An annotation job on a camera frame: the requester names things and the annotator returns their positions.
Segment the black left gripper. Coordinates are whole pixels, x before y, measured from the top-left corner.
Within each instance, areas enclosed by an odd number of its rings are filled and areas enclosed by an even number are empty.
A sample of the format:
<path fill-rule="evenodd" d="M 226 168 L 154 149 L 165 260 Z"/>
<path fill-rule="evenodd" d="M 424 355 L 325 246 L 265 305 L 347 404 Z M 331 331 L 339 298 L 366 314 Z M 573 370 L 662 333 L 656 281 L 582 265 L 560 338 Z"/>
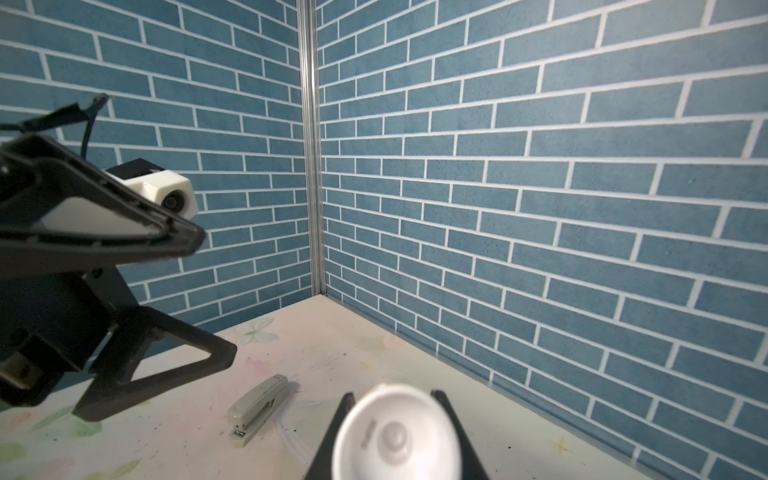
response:
<path fill-rule="evenodd" d="M 83 421 L 103 421 L 228 369 L 235 344 L 137 306 L 110 267 L 194 254 L 205 232 L 192 220 L 48 137 L 27 134 L 3 144 L 1 406 L 42 403 L 65 374 L 86 369 L 117 321 L 72 410 Z M 196 353 L 176 366 L 153 365 L 156 347 L 171 344 Z"/>

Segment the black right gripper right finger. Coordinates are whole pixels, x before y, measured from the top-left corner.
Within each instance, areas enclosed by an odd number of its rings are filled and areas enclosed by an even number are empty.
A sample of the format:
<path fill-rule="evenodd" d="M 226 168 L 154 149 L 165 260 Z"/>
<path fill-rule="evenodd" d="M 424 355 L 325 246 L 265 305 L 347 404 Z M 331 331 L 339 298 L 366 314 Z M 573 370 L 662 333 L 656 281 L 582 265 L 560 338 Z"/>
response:
<path fill-rule="evenodd" d="M 461 479 L 462 480 L 488 480 L 479 457 L 477 456 L 448 396 L 442 390 L 432 390 L 430 395 L 442 406 L 447 413 L 456 432 L 461 455 Z"/>

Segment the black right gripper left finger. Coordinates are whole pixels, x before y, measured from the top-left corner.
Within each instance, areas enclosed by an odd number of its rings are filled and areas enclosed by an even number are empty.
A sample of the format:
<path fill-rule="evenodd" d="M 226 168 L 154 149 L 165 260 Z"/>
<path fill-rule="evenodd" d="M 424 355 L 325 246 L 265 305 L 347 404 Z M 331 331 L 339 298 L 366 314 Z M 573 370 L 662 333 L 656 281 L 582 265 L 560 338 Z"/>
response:
<path fill-rule="evenodd" d="M 304 480 L 332 480 L 332 460 L 334 443 L 341 425 L 355 406 L 356 400 L 353 392 L 345 393 L 331 419 L 326 433 L 320 443 L 305 476 Z"/>

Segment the white glue stick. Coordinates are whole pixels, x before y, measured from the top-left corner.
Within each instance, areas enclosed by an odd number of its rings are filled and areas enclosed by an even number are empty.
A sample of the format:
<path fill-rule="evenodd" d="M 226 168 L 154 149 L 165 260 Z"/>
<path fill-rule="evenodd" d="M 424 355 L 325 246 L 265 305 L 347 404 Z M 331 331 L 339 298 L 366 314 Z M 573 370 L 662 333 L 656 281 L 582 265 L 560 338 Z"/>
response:
<path fill-rule="evenodd" d="M 334 479 L 459 479 L 458 434 L 446 410 L 409 384 L 379 385 L 352 407 L 333 443 Z"/>

